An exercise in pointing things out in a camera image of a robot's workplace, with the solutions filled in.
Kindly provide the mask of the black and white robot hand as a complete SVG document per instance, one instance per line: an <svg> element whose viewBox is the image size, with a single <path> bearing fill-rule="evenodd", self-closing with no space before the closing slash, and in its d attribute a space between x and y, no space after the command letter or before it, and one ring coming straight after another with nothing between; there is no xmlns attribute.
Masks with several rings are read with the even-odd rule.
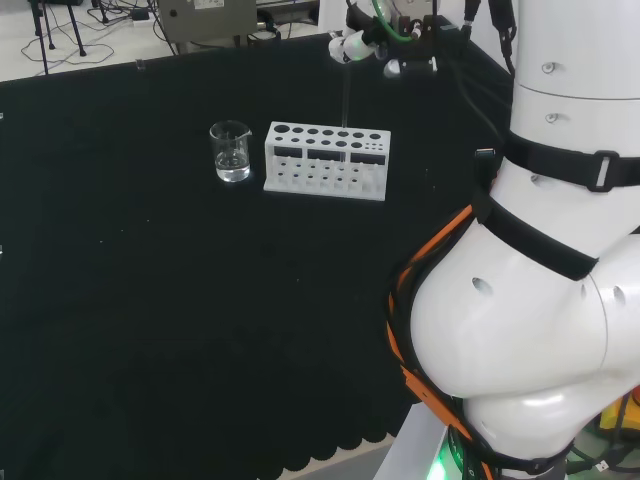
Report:
<svg viewBox="0 0 640 480"><path fill-rule="evenodd" d="M387 79L410 76L435 76L445 63L439 52L438 33L434 16L422 20L402 17L405 35L396 31L384 17L373 14L358 18L355 8L348 10L348 20L341 35L329 41L330 57L347 65L375 57L384 64Z"/></svg>

